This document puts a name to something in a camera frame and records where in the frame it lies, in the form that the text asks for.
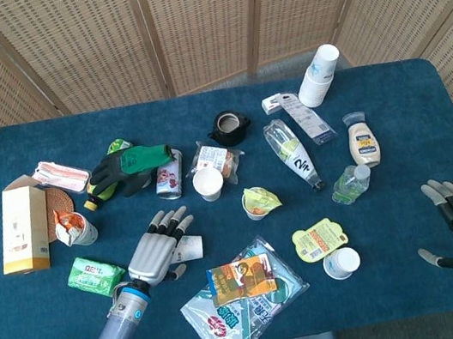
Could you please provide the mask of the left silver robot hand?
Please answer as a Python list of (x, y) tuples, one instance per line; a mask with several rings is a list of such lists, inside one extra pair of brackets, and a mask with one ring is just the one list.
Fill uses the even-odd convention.
[(178, 243), (194, 220), (193, 215), (184, 215), (186, 210), (187, 207), (183, 205), (167, 213), (157, 211), (130, 260), (128, 273), (131, 280), (146, 282), (152, 287), (162, 281), (176, 281), (183, 276), (185, 263), (173, 270), (170, 267)]

